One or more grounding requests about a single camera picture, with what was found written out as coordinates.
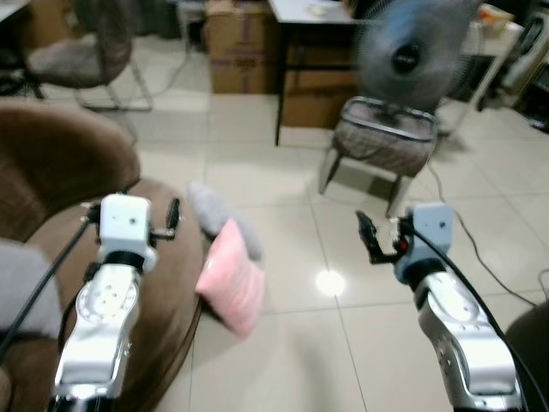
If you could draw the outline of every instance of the cardboard box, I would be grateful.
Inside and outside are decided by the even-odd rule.
[[[286,76],[282,124],[333,129],[345,102],[357,95],[352,71],[293,71]]]
[[[207,14],[214,93],[274,93],[280,32],[267,1],[213,0]]]

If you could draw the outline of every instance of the table leg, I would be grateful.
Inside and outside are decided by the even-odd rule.
[[[482,81],[480,81],[479,86],[474,91],[473,97],[471,97],[471,100],[468,103],[467,108],[462,113],[462,115],[457,119],[457,122],[455,122],[455,126],[451,131],[450,139],[455,134],[455,132],[460,128],[463,121],[467,117],[467,115],[472,111],[476,110],[477,105],[480,102],[480,99],[484,97],[486,94],[486,91],[492,84],[492,81],[494,80],[494,77],[498,74],[499,70],[501,69],[501,66],[504,65],[505,60],[513,50],[513,47],[515,46],[516,41],[518,40],[519,36],[517,35],[512,41],[509,42],[505,50],[499,54],[499,56],[496,56],[492,64],[488,67],[488,71],[486,72],[485,76],[482,78]]]
[[[286,87],[287,54],[290,45],[290,28],[281,24],[281,45],[279,52],[279,63],[277,67],[277,93],[278,112],[276,114],[276,126],[274,131],[274,145],[278,146],[281,138],[282,112],[284,110],[284,89]]]

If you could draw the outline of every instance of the power cord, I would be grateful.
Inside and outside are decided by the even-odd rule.
[[[459,278],[460,281],[465,285],[465,287],[468,289],[468,291],[471,293],[471,295],[477,300],[479,303],[480,308],[484,311],[486,314],[486,317],[488,319],[488,322],[496,332],[496,335],[505,343],[507,348],[509,348],[509,351],[511,352],[511,355],[513,356],[513,359],[515,360],[516,364],[522,369],[522,371],[526,374],[528,380],[532,384],[533,388],[536,391],[537,396],[540,399],[541,405],[543,407],[543,410],[545,412],[549,412],[549,406],[547,405],[547,402],[545,400],[545,397],[543,396],[543,392],[541,391],[541,388],[538,386],[538,383],[535,381],[534,376],[532,375],[532,372],[524,362],[524,359],[518,354],[516,349],[510,344],[510,342],[507,340],[507,336],[504,334],[504,332],[501,330],[501,328],[498,325],[498,322],[492,315],[492,312],[490,312],[490,309],[488,309],[488,306],[486,303],[482,300],[478,292],[474,289],[473,285],[469,282],[469,280],[463,275],[463,273],[458,269],[458,267],[454,264],[454,262],[444,253],[441,251],[435,244],[433,244],[424,234],[417,231],[415,227],[410,225],[409,223],[404,223],[405,228],[412,233],[414,236],[417,236],[423,242],[429,246],[431,250],[433,250],[439,258],[441,258],[455,273],[455,275]],[[518,379],[519,386],[521,387],[521,397],[522,402],[524,403],[524,409],[528,412],[528,403],[526,402],[525,393],[522,388],[520,379]]]
[[[429,171],[431,172],[433,178],[435,178],[435,180],[437,182],[438,198],[440,199],[441,202],[448,203],[448,202],[446,202],[446,199],[444,199],[444,196],[443,196],[443,182],[440,179],[440,176],[438,176],[437,172],[435,171],[434,167],[432,166],[432,164],[430,162],[427,163],[427,167],[429,168]],[[499,278],[496,276],[496,274],[490,269],[490,267],[485,263],[482,256],[480,255],[479,247],[477,246],[477,242],[474,239],[471,232],[469,231],[469,229],[468,229],[467,225],[465,224],[465,221],[463,220],[462,216],[460,215],[460,213],[457,210],[454,210],[454,212],[455,212],[455,215],[457,216],[457,220],[460,222],[460,224],[463,227],[463,231],[465,232],[465,234],[467,235],[467,237],[471,241],[471,245],[473,246],[475,256],[477,257],[477,259],[478,259],[479,263],[482,265],[482,267],[486,270],[486,272],[488,272],[490,274],[490,276],[494,279],[494,281],[496,281],[498,283],[498,285],[501,286],[507,293],[512,294],[517,299],[522,300],[524,303],[526,303],[527,305],[530,305],[531,307],[536,307],[537,305],[535,303],[533,303],[533,301],[528,300],[528,299],[524,298],[523,296],[519,295],[517,292],[511,290],[501,280],[499,280]]]
[[[28,313],[31,311],[34,304],[36,303],[36,300],[39,298],[40,294],[44,290],[45,285],[47,285],[50,279],[55,275],[57,269],[59,269],[64,259],[69,255],[70,251],[72,251],[72,249],[76,246],[76,243],[78,243],[78,240],[80,240],[82,235],[86,232],[89,223],[89,217],[85,217],[70,242],[63,248],[51,267],[46,271],[44,276],[42,276],[40,282],[38,283],[38,285],[36,285],[36,288],[34,288],[34,291],[27,299],[27,302],[25,302],[25,305],[17,314],[17,318],[15,318],[14,323],[9,327],[6,337],[2,340],[2,343],[0,344],[0,365],[2,365],[11,343],[15,339],[17,332],[19,332],[19,329],[21,328],[22,323],[25,321]]]

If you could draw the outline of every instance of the gray cushion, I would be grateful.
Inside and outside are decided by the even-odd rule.
[[[67,39],[33,52],[29,70],[41,83],[64,88],[96,88],[105,83],[95,44]]]
[[[50,267],[40,249],[11,240],[0,241],[0,330],[8,330]],[[45,286],[20,332],[57,339],[61,306],[55,277]]]
[[[203,232],[214,238],[221,231],[226,221],[234,219],[237,224],[252,260],[262,256],[262,246],[252,225],[220,195],[201,183],[192,181],[187,184],[188,201],[198,216]]]

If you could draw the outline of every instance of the cushion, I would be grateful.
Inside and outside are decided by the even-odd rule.
[[[209,187],[196,181],[187,184],[187,197],[195,209],[200,227],[208,236],[214,238],[229,219],[234,219],[242,236],[248,256],[252,260],[260,260],[262,246],[252,225],[220,195]]]
[[[246,256],[237,223],[229,219],[209,250],[196,291],[230,330],[247,337],[259,317],[264,290],[265,276]]]
[[[33,76],[64,88],[96,88],[105,84],[95,44],[65,39],[34,51],[28,59]]]
[[[8,330],[50,263],[37,247],[0,242],[0,330]],[[20,328],[22,333],[57,339],[61,307],[55,279],[48,282]]]
[[[11,380],[6,371],[0,367],[0,412],[8,412],[11,400]]]

